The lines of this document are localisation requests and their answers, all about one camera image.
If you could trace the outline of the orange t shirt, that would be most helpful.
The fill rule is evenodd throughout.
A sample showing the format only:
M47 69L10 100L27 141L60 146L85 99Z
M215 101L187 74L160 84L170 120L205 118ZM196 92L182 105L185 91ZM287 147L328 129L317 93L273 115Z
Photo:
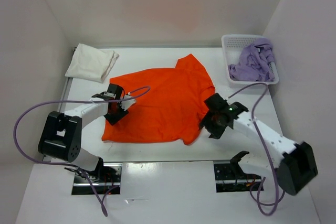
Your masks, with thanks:
M182 140L191 145L200 134L199 124L208 111L204 103L215 93L205 67L189 54L174 68L146 69L110 79L126 91L149 86L115 125L105 124L103 141L164 143Z

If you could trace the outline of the white t shirt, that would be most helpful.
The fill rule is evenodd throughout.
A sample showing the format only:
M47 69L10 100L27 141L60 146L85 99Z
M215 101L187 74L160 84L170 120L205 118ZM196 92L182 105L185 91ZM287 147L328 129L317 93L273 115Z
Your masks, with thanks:
M114 50L104 52L85 44L78 44L65 77L103 83L118 58L119 54Z

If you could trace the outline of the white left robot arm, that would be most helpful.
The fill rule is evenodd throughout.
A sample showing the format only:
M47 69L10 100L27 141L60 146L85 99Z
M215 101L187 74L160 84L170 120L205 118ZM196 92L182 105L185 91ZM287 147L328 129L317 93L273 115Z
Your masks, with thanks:
M47 116L38 151L83 169L91 181L98 182L112 169L104 166L101 157L81 147L82 129L101 116L115 125L135 103L135 98L124 94L121 86L110 84L107 91L94 94L87 104L63 113L52 111Z

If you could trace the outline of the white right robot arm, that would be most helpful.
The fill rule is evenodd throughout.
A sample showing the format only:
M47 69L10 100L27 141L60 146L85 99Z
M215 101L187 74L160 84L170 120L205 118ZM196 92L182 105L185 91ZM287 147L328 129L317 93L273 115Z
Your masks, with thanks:
M275 176L285 193L295 196L318 174L312 147L296 143L253 117L239 102L229 104L218 93L204 101L208 108L199 128L205 128L210 138L220 139L227 127L265 146L271 157L271 164L263 165L249 160L249 151L243 150L230 159L230 172L235 178L246 174Z

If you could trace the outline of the lavender t shirt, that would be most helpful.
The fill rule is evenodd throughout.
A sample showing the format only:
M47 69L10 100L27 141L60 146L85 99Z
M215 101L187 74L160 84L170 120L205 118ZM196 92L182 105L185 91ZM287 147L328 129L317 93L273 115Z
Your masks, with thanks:
M235 81L272 82L275 75L269 64L274 62L272 43L258 38L242 50L237 64L228 66L229 76Z

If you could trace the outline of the white plastic laundry basket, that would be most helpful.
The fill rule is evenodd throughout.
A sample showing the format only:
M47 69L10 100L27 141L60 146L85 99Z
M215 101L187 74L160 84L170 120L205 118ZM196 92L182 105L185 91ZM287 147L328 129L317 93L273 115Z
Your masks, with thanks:
M249 81L235 81L230 78L229 72L228 72L228 66L230 64L237 64L239 62L239 56L241 54L241 51L251 43L253 43L258 38L265 38L263 36L258 35L238 35L238 34L232 34L232 35L223 35L222 36L222 48L224 53L224 61L226 64L226 74L229 79L229 82L234 84L240 84L240 85L248 85L252 83L257 82L249 82ZM276 84L279 81L277 69L275 62L269 64L271 71L275 75L275 80L272 82L262 82L266 84Z

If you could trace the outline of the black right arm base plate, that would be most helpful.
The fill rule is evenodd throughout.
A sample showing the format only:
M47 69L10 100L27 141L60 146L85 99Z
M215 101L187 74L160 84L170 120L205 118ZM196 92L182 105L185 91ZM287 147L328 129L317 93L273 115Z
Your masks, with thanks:
M214 163L213 166L217 193L249 191L253 185L256 186L252 190L256 191L261 182L259 175L245 173L236 175L229 162Z

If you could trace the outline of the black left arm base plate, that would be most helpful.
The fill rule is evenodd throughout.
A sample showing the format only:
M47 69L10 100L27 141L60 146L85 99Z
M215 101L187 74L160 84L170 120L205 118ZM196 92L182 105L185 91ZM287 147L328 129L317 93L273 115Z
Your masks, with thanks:
M106 175L103 175L101 178L88 175L98 195L103 196L105 193L108 195L118 195L120 193L122 166L122 163L104 163L104 167L107 169ZM93 195L94 193L84 175L75 173L71 194Z

